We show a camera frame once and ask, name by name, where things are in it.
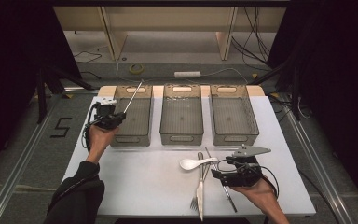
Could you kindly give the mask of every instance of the fork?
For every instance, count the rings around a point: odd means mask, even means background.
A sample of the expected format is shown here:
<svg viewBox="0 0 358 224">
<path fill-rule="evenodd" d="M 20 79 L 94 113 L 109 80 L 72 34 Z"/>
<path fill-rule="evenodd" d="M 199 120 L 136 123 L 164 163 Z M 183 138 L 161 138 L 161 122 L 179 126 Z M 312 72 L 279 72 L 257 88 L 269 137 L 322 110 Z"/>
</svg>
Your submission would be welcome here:
<svg viewBox="0 0 358 224">
<path fill-rule="evenodd" d="M 199 152 L 198 156 L 199 156 L 199 160 L 203 160 L 202 152 Z M 204 166 L 203 164 L 200 165 L 200 181 L 203 178 L 203 166 Z M 197 189 L 196 192 L 194 193 L 193 199 L 191 200 L 190 208 L 194 210 L 198 210 Z"/>
</svg>

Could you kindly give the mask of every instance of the human hand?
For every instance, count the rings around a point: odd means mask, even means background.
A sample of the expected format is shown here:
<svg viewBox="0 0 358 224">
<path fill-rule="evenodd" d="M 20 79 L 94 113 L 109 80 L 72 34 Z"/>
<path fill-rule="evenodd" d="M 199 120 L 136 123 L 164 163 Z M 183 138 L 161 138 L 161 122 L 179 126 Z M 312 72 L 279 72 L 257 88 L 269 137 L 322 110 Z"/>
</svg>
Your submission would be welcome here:
<svg viewBox="0 0 358 224">
<path fill-rule="evenodd" d="M 86 161 L 98 163 L 105 149 L 112 142 L 113 137 L 118 132 L 118 127 L 114 130 L 106 130 L 98 126 L 89 127 L 90 151 Z"/>
<path fill-rule="evenodd" d="M 251 187 L 230 187 L 242 193 L 256 207 L 258 207 L 274 223 L 289 223 L 280 208 L 272 187 L 266 180 L 260 179 Z"/>
</svg>

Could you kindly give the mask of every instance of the spoon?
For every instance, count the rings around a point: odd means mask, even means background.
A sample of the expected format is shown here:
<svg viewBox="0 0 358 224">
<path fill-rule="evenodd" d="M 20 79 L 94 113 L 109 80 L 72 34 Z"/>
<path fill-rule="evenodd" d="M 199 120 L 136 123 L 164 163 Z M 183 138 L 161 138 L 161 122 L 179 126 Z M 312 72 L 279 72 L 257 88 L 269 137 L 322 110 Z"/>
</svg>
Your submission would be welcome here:
<svg viewBox="0 0 358 224">
<path fill-rule="evenodd" d="M 205 160 L 184 159 L 184 160 L 181 160 L 179 163 L 183 169 L 192 170 L 205 162 L 211 162 L 211 161 L 219 161 L 219 160 L 216 157 L 208 158 Z"/>
</svg>

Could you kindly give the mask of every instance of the knife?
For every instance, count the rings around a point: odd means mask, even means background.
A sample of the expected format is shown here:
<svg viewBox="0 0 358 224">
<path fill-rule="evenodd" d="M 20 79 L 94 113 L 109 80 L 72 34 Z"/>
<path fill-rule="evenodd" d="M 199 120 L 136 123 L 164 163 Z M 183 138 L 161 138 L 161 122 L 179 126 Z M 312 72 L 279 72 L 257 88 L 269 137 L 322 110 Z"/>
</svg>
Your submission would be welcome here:
<svg viewBox="0 0 358 224">
<path fill-rule="evenodd" d="M 206 178 L 206 175 L 208 174 L 210 165 L 210 163 L 200 165 L 200 169 L 202 169 L 202 171 L 200 171 L 200 174 L 203 174 L 200 175 L 200 182 L 199 186 L 197 187 L 197 204 L 201 221 L 203 221 L 203 183 Z"/>
</svg>

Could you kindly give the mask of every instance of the white table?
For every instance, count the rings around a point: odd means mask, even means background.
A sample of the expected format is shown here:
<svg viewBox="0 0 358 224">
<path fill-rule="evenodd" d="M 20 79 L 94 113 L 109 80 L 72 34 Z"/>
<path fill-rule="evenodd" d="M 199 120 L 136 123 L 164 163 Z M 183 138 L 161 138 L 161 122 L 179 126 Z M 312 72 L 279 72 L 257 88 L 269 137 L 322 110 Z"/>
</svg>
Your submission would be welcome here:
<svg viewBox="0 0 358 224">
<path fill-rule="evenodd" d="M 102 97 L 95 97 L 94 104 Z M 272 151 L 257 155 L 258 162 L 268 167 L 277 177 L 280 187 L 279 204 L 287 216 L 310 216 L 315 209 L 282 134 L 268 97 L 252 96 L 260 135 L 254 146 L 268 147 Z M 98 214 L 113 217 L 198 217 L 190 209 L 190 201 L 199 180 L 199 169 L 185 171 L 179 161 L 196 159 L 202 151 L 207 157 L 207 147 L 213 157 L 223 160 L 233 153 L 233 147 L 213 145 L 210 107 L 208 97 L 202 97 L 204 135 L 199 147 L 163 146 L 159 135 L 162 98 L 155 96 L 149 147 L 108 147 L 100 160 L 100 178 L 105 183 L 105 194 Z M 78 164 L 87 157 L 79 135 L 74 154 L 63 177 L 73 176 Z M 273 177 L 263 174 L 274 183 Z M 225 194 L 220 180 L 212 173 L 204 184 L 205 217 L 245 217 L 261 215 L 243 195 L 227 188 L 238 212 L 235 213 Z"/>
</svg>

